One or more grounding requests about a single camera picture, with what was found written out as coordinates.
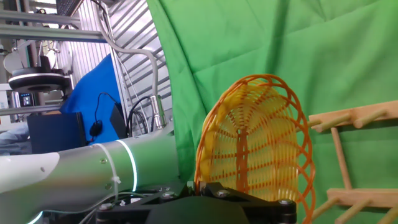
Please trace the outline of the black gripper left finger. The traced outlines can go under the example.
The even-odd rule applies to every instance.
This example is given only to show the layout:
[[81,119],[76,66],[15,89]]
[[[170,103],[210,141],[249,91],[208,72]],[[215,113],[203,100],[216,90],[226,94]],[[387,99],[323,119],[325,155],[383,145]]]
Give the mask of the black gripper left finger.
[[95,213],[96,223],[145,223],[150,212],[168,202],[195,195],[187,183],[172,182],[165,185],[139,187],[135,192],[123,192],[127,205],[112,205],[99,208]]

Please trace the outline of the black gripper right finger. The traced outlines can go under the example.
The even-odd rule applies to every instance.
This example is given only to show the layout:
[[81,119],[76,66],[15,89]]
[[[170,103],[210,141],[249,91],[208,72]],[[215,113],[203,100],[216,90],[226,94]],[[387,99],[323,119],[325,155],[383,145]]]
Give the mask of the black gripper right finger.
[[198,193],[237,206],[249,223],[296,223],[296,203],[291,199],[268,201],[224,187],[219,182],[202,184]]

